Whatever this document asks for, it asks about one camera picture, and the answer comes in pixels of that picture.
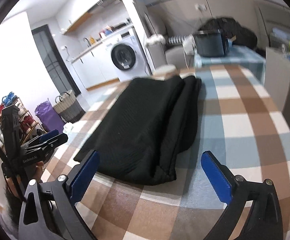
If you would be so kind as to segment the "black knit sweater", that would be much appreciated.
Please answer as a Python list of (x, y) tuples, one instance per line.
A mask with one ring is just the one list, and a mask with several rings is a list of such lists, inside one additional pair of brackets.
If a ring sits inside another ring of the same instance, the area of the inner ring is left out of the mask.
[(149, 186), (176, 180), (177, 156), (197, 134), (201, 86), (193, 75), (133, 79), (74, 160), (96, 150), (104, 175)]

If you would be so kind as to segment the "purple bag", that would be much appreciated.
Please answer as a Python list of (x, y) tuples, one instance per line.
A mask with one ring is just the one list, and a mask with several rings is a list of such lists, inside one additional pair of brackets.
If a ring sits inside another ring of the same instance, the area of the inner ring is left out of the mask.
[(35, 115), (39, 118), (44, 128), (48, 132), (57, 130), (59, 133), (63, 132), (64, 121), (52, 107), (49, 100), (40, 103), (35, 109)]

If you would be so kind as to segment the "shoe rack with shoes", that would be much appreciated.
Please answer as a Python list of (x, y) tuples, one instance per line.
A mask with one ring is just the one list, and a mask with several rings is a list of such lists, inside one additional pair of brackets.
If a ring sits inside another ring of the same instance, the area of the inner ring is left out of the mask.
[(2, 98), (0, 104), (0, 148), (5, 150), (4, 140), (16, 136), (20, 144), (24, 144), (37, 136), (43, 135), (47, 129), (36, 121), (18, 96), (10, 92)]

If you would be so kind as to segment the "woven laundry basket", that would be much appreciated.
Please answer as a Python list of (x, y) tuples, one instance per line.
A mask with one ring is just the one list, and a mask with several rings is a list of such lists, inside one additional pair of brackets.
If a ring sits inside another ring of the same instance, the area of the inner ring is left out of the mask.
[(72, 124), (78, 122), (86, 113), (72, 89), (61, 93), (55, 98), (53, 109), (66, 123)]

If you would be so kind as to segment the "dark glass door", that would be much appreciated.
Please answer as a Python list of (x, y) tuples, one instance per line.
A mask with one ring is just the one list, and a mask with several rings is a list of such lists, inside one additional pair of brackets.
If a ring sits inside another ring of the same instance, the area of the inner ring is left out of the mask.
[(81, 94), (57, 49), (48, 25), (33, 29), (32, 35), (46, 71), (57, 90), (60, 93), (72, 90), (75, 96)]

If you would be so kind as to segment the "white front-load washing machine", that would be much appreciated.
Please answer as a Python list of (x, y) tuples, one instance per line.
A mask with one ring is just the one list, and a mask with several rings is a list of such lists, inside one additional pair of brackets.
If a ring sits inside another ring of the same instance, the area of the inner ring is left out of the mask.
[(103, 44), (108, 51), (110, 67), (121, 82), (150, 76), (151, 70), (134, 27), (116, 31)]

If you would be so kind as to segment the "grey cabinet block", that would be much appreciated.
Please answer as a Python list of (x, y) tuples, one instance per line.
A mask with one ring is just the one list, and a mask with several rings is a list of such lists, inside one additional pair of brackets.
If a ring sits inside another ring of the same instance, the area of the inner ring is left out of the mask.
[(266, 48), (264, 87), (290, 128), (290, 60), (273, 48)]

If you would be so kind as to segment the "light blue checkered tablecloth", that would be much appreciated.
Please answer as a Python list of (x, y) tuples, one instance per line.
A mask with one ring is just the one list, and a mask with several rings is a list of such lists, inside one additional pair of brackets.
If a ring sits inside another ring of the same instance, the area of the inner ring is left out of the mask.
[(195, 68), (219, 64), (239, 64), (249, 69), (264, 84), (266, 59), (248, 47), (233, 45), (224, 57), (202, 57), (198, 53), (194, 55)]

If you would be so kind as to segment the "round white stool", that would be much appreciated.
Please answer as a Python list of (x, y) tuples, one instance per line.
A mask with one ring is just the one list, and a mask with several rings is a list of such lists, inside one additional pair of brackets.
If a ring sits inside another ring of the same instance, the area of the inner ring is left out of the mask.
[(153, 75), (163, 75), (163, 74), (168, 74), (175, 72), (177, 70), (176, 66), (173, 64), (165, 64), (163, 66), (157, 67), (153, 71)]

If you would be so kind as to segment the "black rice cooker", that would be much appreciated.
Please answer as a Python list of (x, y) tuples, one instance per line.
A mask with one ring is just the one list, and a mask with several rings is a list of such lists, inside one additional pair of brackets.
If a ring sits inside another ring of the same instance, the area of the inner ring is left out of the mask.
[(193, 38), (201, 57), (224, 57), (229, 51), (228, 39), (220, 29), (197, 31)]

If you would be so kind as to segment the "grey sofa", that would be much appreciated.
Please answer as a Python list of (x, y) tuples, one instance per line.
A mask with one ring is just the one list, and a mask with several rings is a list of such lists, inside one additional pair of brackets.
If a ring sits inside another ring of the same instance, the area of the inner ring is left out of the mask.
[(193, 52), (186, 53), (182, 45), (169, 46), (166, 44), (168, 31), (165, 23), (157, 14), (147, 12), (144, 14), (145, 26), (149, 37), (144, 43), (149, 52), (155, 68), (165, 64), (173, 64), (177, 69), (185, 69), (193, 66)]

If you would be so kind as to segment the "black jacket pile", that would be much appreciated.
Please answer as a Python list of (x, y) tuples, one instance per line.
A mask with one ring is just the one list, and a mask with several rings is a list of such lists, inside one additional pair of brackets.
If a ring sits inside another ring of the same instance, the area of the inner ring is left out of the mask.
[(256, 34), (240, 25), (232, 17), (218, 17), (209, 19), (204, 25), (200, 26), (199, 31), (208, 30), (222, 30), (226, 38), (232, 39), (234, 36), (236, 39), (233, 41), (234, 45), (246, 46), (250, 49), (257, 47), (257, 36)]

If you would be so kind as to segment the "black white checkered pillow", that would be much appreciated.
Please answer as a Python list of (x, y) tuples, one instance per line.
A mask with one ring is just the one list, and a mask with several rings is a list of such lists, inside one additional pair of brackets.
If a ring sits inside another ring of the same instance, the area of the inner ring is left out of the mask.
[(168, 37), (166, 44), (169, 46), (178, 46), (186, 40), (187, 36), (170, 36)]

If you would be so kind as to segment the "white wall socket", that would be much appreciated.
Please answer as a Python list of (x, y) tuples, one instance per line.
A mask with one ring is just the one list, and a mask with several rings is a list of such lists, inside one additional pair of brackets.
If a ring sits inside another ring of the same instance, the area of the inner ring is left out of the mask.
[(195, 4), (195, 9), (204, 12), (207, 11), (207, 6), (205, 4)]

